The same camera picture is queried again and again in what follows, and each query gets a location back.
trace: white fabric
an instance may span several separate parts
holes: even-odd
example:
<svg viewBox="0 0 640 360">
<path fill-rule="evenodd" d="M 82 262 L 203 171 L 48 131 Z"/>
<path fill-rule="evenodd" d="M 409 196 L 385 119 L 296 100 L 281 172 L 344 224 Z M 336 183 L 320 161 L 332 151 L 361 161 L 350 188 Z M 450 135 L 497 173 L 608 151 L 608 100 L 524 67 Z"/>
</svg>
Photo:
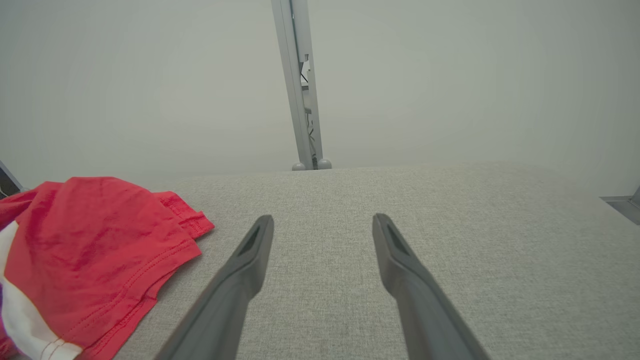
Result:
<svg viewBox="0 0 640 360">
<path fill-rule="evenodd" d="M 70 360 L 82 348 L 65 343 L 51 331 L 31 300 L 4 277 L 4 268 L 18 223 L 0 231 L 0 283 L 2 284 L 2 319 L 4 329 L 18 349 L 32 359 Z"/>
</svg>

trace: clothing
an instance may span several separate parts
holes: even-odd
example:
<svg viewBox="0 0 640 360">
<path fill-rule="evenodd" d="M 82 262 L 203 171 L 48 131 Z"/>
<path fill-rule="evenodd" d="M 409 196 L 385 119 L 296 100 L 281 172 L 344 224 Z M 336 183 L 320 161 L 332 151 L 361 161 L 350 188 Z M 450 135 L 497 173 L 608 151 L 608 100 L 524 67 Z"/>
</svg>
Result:
<svg viewBox="0 0 640 360">
<path fill-rule="evenodd" d="M 178 195 L 114 177 L 0 200 L 0 356 L 111 359 L 213 227 Z"/>
</svg>

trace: red fabric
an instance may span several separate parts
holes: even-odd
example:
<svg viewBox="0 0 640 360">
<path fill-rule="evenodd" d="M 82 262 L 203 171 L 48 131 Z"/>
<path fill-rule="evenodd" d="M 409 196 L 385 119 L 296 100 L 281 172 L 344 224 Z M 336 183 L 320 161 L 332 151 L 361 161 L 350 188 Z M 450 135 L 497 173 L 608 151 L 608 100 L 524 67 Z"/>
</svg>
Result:
<svg viewBox="0 0 640 360">
<path fill-rule="evenodd" d="M 214 227 L 172 192 L 113 177 L 44 183 L 0 200 L 0 228 L 14 219 L 5 277 L 57 336 L 85 349 L 81 359 L 111 359 L 164 282 L 200 255 L 194 239 Z"/>
</svg>

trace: gray fabric surface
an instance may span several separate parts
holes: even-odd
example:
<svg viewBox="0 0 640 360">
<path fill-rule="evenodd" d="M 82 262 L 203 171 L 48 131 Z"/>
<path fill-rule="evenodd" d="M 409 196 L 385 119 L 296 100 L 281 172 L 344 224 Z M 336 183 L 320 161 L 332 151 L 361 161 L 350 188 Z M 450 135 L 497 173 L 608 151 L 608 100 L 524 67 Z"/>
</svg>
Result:
<svg viewBox="0 0 640 360">
<path fill-rule="evenodd" d="M 554 173 L 508 163 L 197 177 L 216 225 L 117 359 L 161 348 L 255 219 L 275 236 L 238 359 L 405 359 L 371 237 L 388 214 L 494 359 L 640 358 L 640 228 Z"/>
</svg>

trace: white wall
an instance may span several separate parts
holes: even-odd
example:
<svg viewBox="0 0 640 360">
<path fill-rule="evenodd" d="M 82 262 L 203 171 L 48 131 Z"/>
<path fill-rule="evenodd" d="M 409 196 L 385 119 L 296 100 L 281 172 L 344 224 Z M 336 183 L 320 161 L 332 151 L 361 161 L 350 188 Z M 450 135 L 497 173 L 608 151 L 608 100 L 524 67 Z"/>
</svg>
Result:
<svg viewBox="0 0 640 360">
<path fill-rule="evenodd" d="M 3 0 L 0 160 L 70 176 L 290 170 L 269 0 Z"/>
<path fill-rule="evenodd" d="M 334 167 L 512 160 L 640 186 L 640 1 L 310 0 Z"/>
</svg>

